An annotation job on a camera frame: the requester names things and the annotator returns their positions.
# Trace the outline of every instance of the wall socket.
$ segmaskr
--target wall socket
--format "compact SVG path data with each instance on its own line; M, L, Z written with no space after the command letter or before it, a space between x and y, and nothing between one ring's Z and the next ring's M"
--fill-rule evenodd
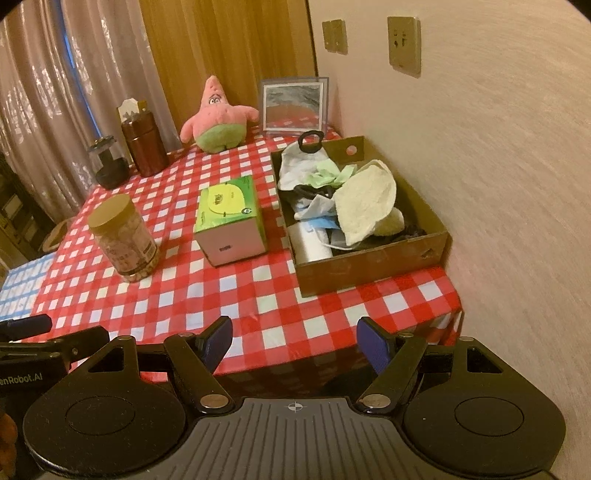
M344 20L331 20L322 22L322 34L324 47L332 53L347 55L349 47L347 44L347 29Z
M388 17L390 65L418 76L421 73L421 22L415 17Z

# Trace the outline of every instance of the patrick star plush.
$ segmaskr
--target patrick star plush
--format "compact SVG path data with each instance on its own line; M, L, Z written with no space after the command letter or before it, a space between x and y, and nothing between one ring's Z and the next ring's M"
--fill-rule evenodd
M207 153L237 147L246 138L246 122L257 122L256 108L230 105L216 76L205 82L199 111L185 122L180 138L183 143L195 140Z

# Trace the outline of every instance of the picture frame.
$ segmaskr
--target picture frame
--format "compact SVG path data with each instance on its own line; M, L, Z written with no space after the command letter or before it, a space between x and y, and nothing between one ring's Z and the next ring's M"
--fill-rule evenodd
M261 81L260 127L263 135L300 135L328 128L328 77Z

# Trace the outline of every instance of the cardboard box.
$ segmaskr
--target cardboard box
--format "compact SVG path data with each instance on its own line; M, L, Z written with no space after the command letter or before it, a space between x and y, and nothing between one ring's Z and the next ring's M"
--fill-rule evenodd
M193 238L214 267L267 251L252 175L201 191Z
M326 141L323 146L339 168L347 164L362 166L374 158L392 165L365 137ZM281 152L271 154L275 182L279 179ZM427 235L302 264L296 264L290 242L295 274L303 297L402 275L441 262L449 237L447 229L408 182L395 170L392 173L397 184L396 207L402 211L407 225L418 225ZM281 198L280 191L279 195L287 235L287 228L296 220L291 206Z

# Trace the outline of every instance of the tablecloth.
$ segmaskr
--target tablecloth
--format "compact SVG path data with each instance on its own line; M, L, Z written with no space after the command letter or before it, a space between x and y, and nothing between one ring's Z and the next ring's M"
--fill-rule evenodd
M28 317L55 254L13 268L0 291L0 321Z
M112 338L133 335L138 342L161 342L173 333L201 331L220 315L228 315L234 339L217 374L336 355L333 352L355 344L355 325L364 315L391 331L423 324L422 334L430 341L445 341L453 332L460 301L439 267L302 298L270 157L271 151L294 138L263 138L256 133L251 131L247 145L220 154L190 151L160 174L134 176L113 192L97 187L41 286L33 312L49 314L54 329L39 339L103 325ZM336 137L334 132L327 135ZM213 268L192 238L199 191L249 174L261 202L269 251ZM86 223L95 206L120 192L132 196L161 249L156 272L135 284L121 280Z

